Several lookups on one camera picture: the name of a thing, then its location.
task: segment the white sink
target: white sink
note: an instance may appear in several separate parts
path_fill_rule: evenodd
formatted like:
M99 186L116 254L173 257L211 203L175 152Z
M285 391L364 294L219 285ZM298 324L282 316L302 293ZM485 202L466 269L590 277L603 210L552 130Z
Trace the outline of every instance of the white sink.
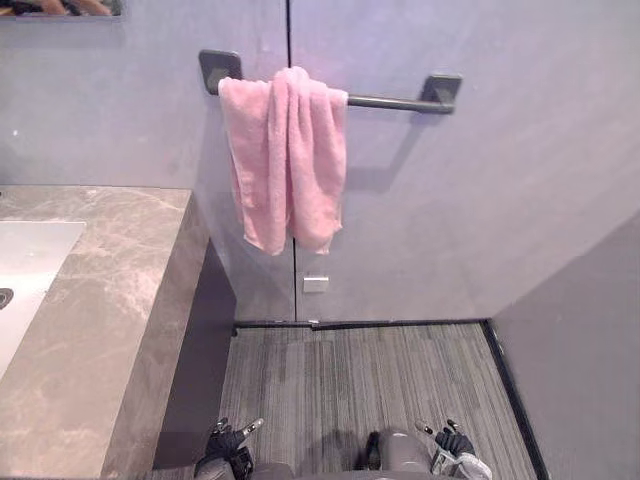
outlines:
M0 379L84 227L0 222Z

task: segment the floor trim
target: floor trim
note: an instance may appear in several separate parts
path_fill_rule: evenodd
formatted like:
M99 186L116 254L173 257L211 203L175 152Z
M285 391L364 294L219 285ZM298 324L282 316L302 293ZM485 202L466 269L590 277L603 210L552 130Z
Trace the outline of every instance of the floor trim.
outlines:
M533 470L536 472L538 480L550 480L551 477L549 476L544 459L542 458L542 452L540 452L540 447L538 446L536 437L533 434L533 428L529 422L529 417L527 416L524 404L520 398L520 393L516 388L513 373L504 356L502 346L498 343L498 339L493 328L493 321L491 319L487 319L482 321L481 325L484 336L487 339L489 348L491 349L493 360L498 368L498 373L502 379L502 384L507 392L511 409L516 417L516 422L518 422L518 428L520 429L522 439L524 440L525 447L527 448L527 453L529 453L529 458L533 464Z
M235 328L310 328L311 330L347 330L352 328L413 327L417 325L455 325L482 323L488 318L461 318L447 320L364 320L354 322L278 322L242 321L235 322Z

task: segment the pink towel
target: pink towel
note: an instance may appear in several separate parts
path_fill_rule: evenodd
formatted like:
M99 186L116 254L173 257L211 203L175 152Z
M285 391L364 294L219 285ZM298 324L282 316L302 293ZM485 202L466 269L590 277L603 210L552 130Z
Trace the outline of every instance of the pink towel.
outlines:
M218 90L245 239L277 255L289 226L300 245L328 253L342 228L347 93L300 67L269 83L225 78Z

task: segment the bathroom wall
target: bathroom wall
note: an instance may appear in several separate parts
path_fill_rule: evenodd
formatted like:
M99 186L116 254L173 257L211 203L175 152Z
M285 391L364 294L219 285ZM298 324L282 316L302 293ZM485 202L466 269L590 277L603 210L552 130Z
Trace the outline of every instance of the bathroom wall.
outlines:
M640 477L640 214L495 318L553 478Z
M344 229L300 319L492 316L640 206L640 3L294 0L293 61L360 94L464 81L451 117L351 107Z
M248 78L287 63L284 0L126 0L118 19L0 22L0 184L195 188L239 318L292 319L293 264L242 240L203 48Z

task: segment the drain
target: drain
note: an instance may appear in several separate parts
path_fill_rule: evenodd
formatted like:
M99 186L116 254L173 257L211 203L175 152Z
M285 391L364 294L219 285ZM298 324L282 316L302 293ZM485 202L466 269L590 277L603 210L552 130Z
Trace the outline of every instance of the drain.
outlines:
M0 288L0 310L9 305L13 298L13 290L10 288Z

